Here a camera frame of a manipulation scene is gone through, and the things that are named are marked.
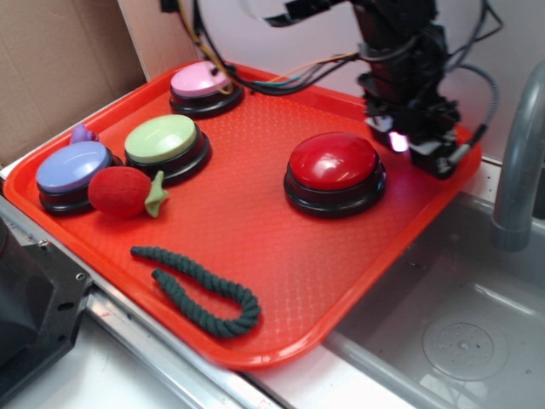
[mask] gray pipe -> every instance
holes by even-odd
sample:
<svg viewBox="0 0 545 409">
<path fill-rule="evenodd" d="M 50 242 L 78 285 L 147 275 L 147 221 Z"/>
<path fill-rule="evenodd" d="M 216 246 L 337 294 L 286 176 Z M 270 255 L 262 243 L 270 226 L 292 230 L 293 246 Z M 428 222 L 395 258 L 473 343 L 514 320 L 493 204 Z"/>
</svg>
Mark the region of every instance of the gray pipe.
<svg viewBox="0 0 545 409">
<path fill-rule="evenodd" d="M 520 251 L 528 245 L 544 156 L 545 60 L 526 83 L 505 150 L 491 224 L 495 247 Z"/>
</svg>

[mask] cardboard wall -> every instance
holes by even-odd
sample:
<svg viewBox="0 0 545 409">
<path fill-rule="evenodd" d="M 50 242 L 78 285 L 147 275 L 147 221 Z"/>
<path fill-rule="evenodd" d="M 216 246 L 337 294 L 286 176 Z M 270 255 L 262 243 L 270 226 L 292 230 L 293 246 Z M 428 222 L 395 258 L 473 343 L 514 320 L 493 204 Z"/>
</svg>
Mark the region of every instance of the cardboard wall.
<svg viewBox="0 0 545 409">
<path fill-rule="evenodd" d="M 116 0 L 2 0 L 0 165 L 145 81 Z"/>
<path fill-rule="evenodd" d="M 197 59 L 178 13 L 163 13 L 159 0 L 118 2 L 148 81 Z"/>
</svg>

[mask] orange tray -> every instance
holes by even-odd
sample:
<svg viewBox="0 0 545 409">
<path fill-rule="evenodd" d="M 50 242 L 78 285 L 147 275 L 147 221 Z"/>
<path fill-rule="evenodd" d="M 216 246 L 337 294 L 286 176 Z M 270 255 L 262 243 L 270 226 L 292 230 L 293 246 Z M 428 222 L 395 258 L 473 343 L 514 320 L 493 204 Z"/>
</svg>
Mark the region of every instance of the orange tray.
<svg viewBox="0 0 545 409">
<path fill-rule="evenodd" d="M 249 79 L 264 72 L 240 67 Z M 175 70 L 85 121 L 120 158 L 127 134 L 170 112 Z M 53 217 L 38 201 L 36 172 L 70 133 L 21 162 L 4 185 L 6 197 L 62 241 L 122 293 L 200 354 L 237 370 L 268 367 L 318 345 L 393 261 L 444 209 L 480 164 L 474 149 L 456 173 L 440 181 L 374 142 L 359 98 L 313 87 L 289 97 L 246 94 L 217 118 L 196 121 L 213 156 L 191 180 L 169 187 L 159 218 L 128 220 L 98 211 Z M 293 149 L 310 136 L 346 131 L 367 138 L 387 170 L 384 197 L 370 210 L 322 220 L 292 209 L 283 178 Z M 462 139 L 467 133 L 459 132 Z M 151 276 L 154 262 L 133 258 L 133 245 L 160 246 L 189 256 L 259 297 L 261 320 L 250 334 L 214 338 L 186 320 Z M 240 314 L 234 302 L 203 291 L 176 274 L 197 302 L 223 318 Z"/>
</svg>

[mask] black machine part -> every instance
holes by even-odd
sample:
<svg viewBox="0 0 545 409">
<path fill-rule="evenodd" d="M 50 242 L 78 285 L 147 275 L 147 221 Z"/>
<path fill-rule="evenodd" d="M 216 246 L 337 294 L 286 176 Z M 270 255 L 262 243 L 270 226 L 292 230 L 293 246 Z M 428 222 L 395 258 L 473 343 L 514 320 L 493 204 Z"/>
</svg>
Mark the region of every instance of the black machine part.
<svg viewBox="0 0 545 409">
<path fill-rule="evenodd" d="M 346 0 L 293 0 L 286 14 L 266 18 L 271 26 L 290 26 Z M 358 78 L 372 135 L 388 148 L 395 131 L 409 142 L 412 163 L 440 179 L 457 161 L 455 101 L 438 94 L 450 55 L 435 0 L 350 0 L 364 42 L 359 58 L 370 71 Z M 388 122 L 388 129 L 373 123 Z"/>
<path fill-rule="evenodd" d="M 73 348 L 90 286 L 57 247 L 21 246 L 0 218 L 0 406 Z"/>
</svg>

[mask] braided rope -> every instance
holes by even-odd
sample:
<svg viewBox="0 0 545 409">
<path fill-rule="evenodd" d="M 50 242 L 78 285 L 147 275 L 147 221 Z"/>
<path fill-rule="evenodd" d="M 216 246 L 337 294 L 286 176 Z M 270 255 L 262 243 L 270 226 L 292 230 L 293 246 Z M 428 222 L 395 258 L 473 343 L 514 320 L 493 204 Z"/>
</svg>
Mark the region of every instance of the braided rope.
<svg viewBox="0 0 545 409">
<path fill-rule="evenodd" d="M 176 279 L 160 268 L 152 272 L 152 277 L 161 289 L 172 299 L 176 307 L 194 324 L 214 337 L 233 338 L 248 333 L 258 323 L 261 307 L 252 291 L 233 281 L 220 278 L 206 270 L 192 259 L 167 251 L 160 247 L 133 247 L 133 256 L 160 262 L 195 279 L 208 291 L 232 299 L 242 307 L 240 317 L 235 320 L 222 320 L 194 302 Z"/>
</svg>

